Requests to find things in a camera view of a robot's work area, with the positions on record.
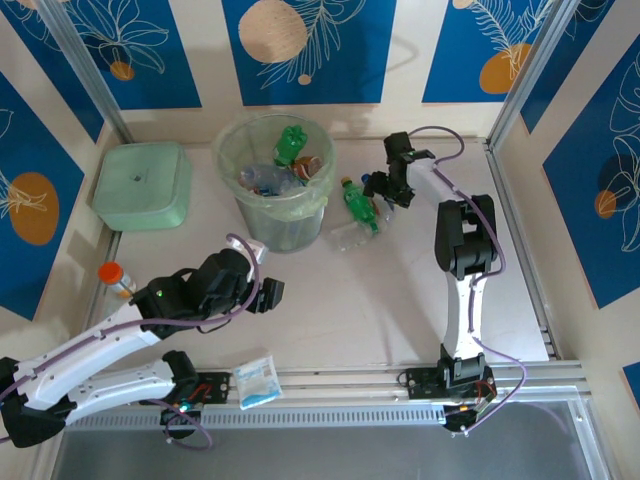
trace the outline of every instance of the trash bin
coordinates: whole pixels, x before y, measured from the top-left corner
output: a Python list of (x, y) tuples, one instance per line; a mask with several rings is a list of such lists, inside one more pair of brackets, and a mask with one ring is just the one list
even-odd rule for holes
[[(318, 173), (305, 186), (297, 186), (280, 196), (263, 197), (240, 185), (238, 179), (244, 167), (274, 164), (274, 147), (283, 130), (295, 125), (307, 134), (307, 143), (298, 158), (320, 157), (323, 166)], [(213, 155), (220, 176), (236, 197), (252, 238), (274, 252), (300, 250), (316, 239), (336, 171), (335, 145), (320, 125), (288, 114), (252, 117), (224, 129), (213, 145)]]

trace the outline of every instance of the orange cap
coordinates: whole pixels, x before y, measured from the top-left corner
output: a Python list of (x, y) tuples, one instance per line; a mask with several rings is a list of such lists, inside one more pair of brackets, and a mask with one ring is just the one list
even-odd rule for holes
[(98, 270), (98, 277), (107, 285), (118, 283), (124, 275), (124, 270), (116, 262), (107, 262)]

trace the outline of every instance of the robotic arm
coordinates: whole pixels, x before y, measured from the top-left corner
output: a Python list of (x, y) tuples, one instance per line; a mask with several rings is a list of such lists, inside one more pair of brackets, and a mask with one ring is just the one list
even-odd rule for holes
[[(257, 242), (248, 246), (261, 263), (266, 247)], [(198, 374), (184, 352), (169, 352), (141, 368), (94, 375), (130, 353), (195, 328), (194, 320), (228, 313), (244, 304), (254, 288), (253, 265), (239, 241), (232, 240), (230, 247), (210, 255), (199, 269), (183, 269), (152, 280), (129, 304), (45, 355), (23, 362), (1, 359), (0, 392), (13, 387), (4, 398), (2, 417), (14, 445), (38, 444), (86, 415), (131, 402), (215, 403), (216, 395), (226, 398), (220, 388), (215, 393), (205, 389), (204, 395), (198, 395), (203, 385), (210, 387), (211, 374)], [(264, 313), (275, 308), (283, 291), (282, 282), (266, 278), (247, 310)], [(140, 319), (179, 321), (167, 325)], [(56, 356), (59, 360), (48, 365)], [(228, 383), (228, 374), (222, 375)]]
[[(480, 331), (482, 294), (485, 280), (478, 278), (491, 270), (497, 257), (487, 229), (470, 205), (455, 195), (434, 172), (435, 155), (416, 151), (406, 132), (384, 140), (389, 172), (374, 172), (364, 194), (382, 195), (388, 202), (408, 208), (415, 191), (423, 194), (437, 210), (435, 255), (448, 285), (447, 331), (440, 347), (436, 368), (416, 368), (406, 372), (412, 399), (467, 398), (478, 393), (479, 382), (493, 382), (482, 348), (469, 332), (469, 299), (475, 288), (473, 319), (475, 335)], [(473, 196), (473, 201), (496, 231), (495, 210), (489, 195)], [(467, 416), (473, 423), (476, 415)], [(451, 427), (459, 431), (459, 424)]]

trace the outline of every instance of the container lid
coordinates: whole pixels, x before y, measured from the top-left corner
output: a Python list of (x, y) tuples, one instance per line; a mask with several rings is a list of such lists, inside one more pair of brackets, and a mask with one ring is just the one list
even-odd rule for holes
[(177, 197), (184, 150), (174, 142), (121, 145), (104, 158), (93, 198), (101, 215), (155, 213)]
[(98, 277), (106, 284), (118, 283), (124, 274), (122, 267), (116, 262), (107, 262), (98, 270)]

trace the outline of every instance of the green plastic bottle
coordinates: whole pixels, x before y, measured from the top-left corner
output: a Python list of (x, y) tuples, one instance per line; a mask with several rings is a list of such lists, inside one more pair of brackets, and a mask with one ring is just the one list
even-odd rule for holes
[(273, 161), (279, 167), (292, 165), (306, 144), (307, 134), (302, 131), (300, 125), (285, 128), (276, 148), (273, 149)]
[(353, 218), (359, 223), (371, 227), (371, 231), (376, 234), (379, 232), (377, 224), (376, 210), (371, 204), (371, 199), (365, 197), (362, 188), (354, 185), (351, 178), (344, 177), (341, 181), (344, 189), (342, 198), (347, 204), (347, 208), (351, 211)]

